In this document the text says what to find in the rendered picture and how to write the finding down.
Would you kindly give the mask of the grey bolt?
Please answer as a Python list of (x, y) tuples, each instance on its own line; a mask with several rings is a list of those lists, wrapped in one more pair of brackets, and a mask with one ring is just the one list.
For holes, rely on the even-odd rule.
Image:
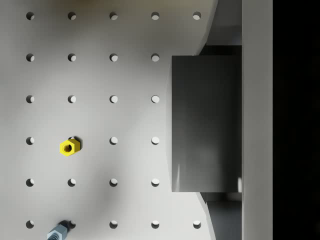
[(68, 231), (68, 221), (61, 221), (47, 234), (47, 240), (66, 240)]

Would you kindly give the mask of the yellow hex nut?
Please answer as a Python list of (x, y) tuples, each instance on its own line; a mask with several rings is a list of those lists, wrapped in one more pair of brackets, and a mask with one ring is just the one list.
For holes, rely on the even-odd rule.
[(81, 143), (76, 139), (68, 139), (59, 145), (59, 152), (64, 156), (70, 156), (81, 150)]

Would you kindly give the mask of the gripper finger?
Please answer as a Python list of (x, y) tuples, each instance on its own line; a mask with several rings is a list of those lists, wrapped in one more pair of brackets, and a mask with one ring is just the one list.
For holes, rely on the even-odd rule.
[(173, 124), (242, 123), (242, 47), (206, 45), (171, 58)]
[(242, 193), (241, 128), (173, 127), (172, 191), (238, 198)]

